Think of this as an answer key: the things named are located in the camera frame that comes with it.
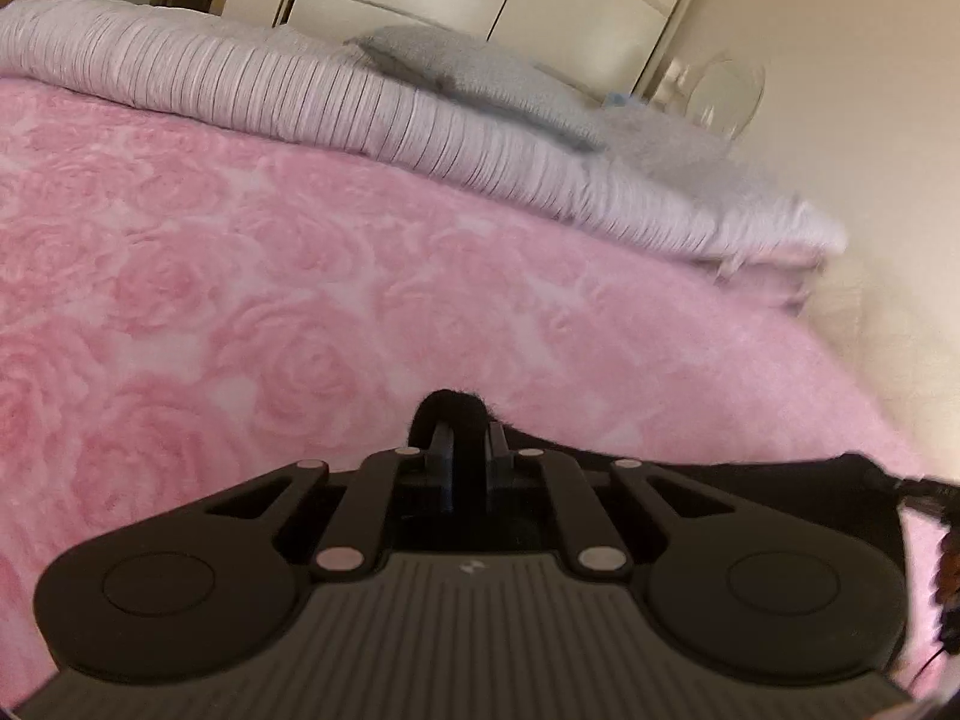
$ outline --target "black plastic mount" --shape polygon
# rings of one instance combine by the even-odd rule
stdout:
[[[453,430],[369,456],[302,461],[57,559],[35,594],[63,668],[171,683],[261,652],[325,584],[400,553],[552,553],[570,577],[629,591],[664,641],[716,672],[820,685],[885,668],[906,620],[901,572],[874,547],[656,464],[584,471],[558,449],[511,450],[499,423],[484,483]]]

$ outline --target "logo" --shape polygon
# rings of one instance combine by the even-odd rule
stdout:
[[[467,560],[467,562],[460,563],[460,570],[464,574],[469,574],[473,576],[474,574],[483,571],[487,568],[487,564],[483,560]]]

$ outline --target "fuzzy gray pillow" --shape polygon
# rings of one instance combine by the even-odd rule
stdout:
[[[573,89],[496,44],[425,25],[384,26],[350,42],[386,76],[545,130],[573,148],[605,146]]]

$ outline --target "black device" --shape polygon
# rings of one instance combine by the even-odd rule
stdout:
[[[908,700],[884,675],[904,572],[869,538],[464,398],[356,471],[301,461],[59,557],[35,593],[59,674],[19,717],[863,720]]]

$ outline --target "pink bedspread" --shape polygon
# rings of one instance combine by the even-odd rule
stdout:
[[[402,442],[432,389],[659,461],[920,458],[793,320],[402,170],[0,80],[0,701],[52,666],[37,576],[303,457]],[[919,633],[930,528],[911,523]]]

